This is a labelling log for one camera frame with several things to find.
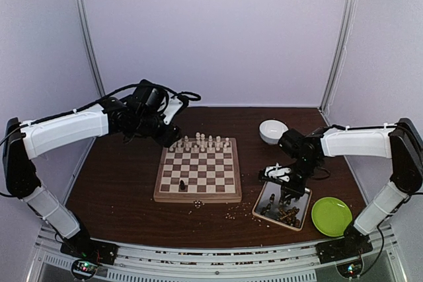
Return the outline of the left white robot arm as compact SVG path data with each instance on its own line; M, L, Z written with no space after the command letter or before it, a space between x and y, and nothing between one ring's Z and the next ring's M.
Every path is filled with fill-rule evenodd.
M83 107L39 120L12 118L1 141L5 197L30 206L80 258L91 257L95 244L83 223L46 189L32 161L62 146L115 133L128 140L150 137L162 147L170 147L180 138L180 129L172 120L187 107L189 97L148 80L132 88L134 91L123 98L110 93Z

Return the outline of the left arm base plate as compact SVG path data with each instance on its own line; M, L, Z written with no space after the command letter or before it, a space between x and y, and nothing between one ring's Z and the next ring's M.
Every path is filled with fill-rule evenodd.
M61 245L60 252L74 258L87 260L95 264L113 265L118 254L118 246L109 242L94 240L91 242L93 250L91 252L76 252L65 243Z

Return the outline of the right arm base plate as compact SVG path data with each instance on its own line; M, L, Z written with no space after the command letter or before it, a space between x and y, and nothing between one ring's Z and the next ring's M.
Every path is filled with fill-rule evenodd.
M358 257L361 254L373 250L373 246L370 242L366 240L355 241L351 238L340 238L320 242L315 248L321 264Z

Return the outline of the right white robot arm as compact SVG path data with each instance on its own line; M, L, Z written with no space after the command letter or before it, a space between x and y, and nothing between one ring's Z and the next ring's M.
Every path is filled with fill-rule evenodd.
M343 256L353 256L364 246L364 237L422 187L422 138L408 118L394 124L370 127L332 125L309 135L295 129L284 132L278 141L283 152L294 159L286 194L299 197L305 183L326 157L362 156L391 160L393 173L373 201L356 217L339 242Z

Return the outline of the wooden chess board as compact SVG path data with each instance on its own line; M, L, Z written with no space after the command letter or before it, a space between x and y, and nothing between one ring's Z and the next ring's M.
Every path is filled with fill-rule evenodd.
M161 153L153 199L162 203L239 203L242 200L237 141L227 152ZM185 192L179 192L183 180Z

